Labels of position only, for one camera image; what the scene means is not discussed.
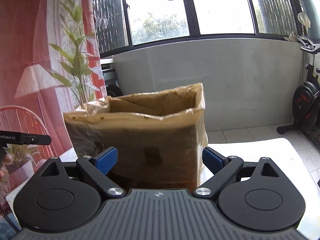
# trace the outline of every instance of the window pane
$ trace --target window pane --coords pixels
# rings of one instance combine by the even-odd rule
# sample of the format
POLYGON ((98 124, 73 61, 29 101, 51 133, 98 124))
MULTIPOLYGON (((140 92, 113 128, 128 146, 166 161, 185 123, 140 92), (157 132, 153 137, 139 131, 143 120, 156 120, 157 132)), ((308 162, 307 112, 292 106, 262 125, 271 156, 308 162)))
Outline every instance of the window pane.
POLYGON ((254 33, 248 0, 193 0, 200 33, 254 33))
POLYGON ((122 0, 93 0, 99 52, 128 46, 122 0))
POLYGON ((289 36, 297 32, 289 0, 252 0, 260 33, 289 36))
POLYGON ((308 37, 320 38, 320 0, 299 0, 304 13, 310 19, 311 28, 308 28, 308 37))
POLYGON ((134 45, 189 35, 183 0, 126 0, 134 45))

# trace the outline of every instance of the lampshade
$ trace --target lampshade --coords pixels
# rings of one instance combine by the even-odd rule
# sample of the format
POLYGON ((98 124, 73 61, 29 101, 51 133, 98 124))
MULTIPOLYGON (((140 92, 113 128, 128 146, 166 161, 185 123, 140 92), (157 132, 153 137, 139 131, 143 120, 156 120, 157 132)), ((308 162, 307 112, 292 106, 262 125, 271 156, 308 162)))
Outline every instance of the lampshade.
POLYGON ((23 71, 14 98, 23 97, 28 94, 39 92, 43 89, 61 85, 63 84, 50 76, 50 74, 41 65, 37 64, 29 66, 23 71))

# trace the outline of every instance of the black cable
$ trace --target black cable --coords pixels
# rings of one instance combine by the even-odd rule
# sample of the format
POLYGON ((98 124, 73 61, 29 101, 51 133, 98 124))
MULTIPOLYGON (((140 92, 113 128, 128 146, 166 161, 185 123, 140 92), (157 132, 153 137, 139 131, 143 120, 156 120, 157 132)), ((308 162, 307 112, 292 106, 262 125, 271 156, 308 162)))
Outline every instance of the black cable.
POLYGON ((8 224, 13 228, 14 231, 17 233, 20 231, 16 225, 11 221, 11 219, 7 216, 7 214, 4 212, 2 207, 0 206, 0 214, 4 217, 4 219, 8 222, 8 224))

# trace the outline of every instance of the gray ribbed panel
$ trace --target gray ribbed panel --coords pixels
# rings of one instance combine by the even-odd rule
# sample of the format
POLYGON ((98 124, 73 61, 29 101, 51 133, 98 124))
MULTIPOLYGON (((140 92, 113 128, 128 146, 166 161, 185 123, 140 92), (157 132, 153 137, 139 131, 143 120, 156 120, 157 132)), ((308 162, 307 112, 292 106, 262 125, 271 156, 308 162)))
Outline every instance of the gray ribbed panel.
POLYGON ((132 190, 107 201, 101 212, 82 228, 66 233, 41 234, 24 229, 14 240, 302 240, 294 229, 258 234, 231 225, 209 200, 186 190, 132 190))

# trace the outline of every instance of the chair backrest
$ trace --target chair backrest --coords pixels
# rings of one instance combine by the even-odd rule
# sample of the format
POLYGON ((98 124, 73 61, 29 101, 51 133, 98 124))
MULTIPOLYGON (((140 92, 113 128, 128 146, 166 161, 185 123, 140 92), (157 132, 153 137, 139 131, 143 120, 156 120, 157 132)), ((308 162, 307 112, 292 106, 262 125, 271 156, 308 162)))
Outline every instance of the chair backrest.
MULTIPOLYGON (((42 120, 23 106, 0 107, 0 130, 49 135, 42 120)), ((33 156, 36 164, 55 156, 55 150, 50 145, 42 145, 38 149, 40 153, 33 156)))

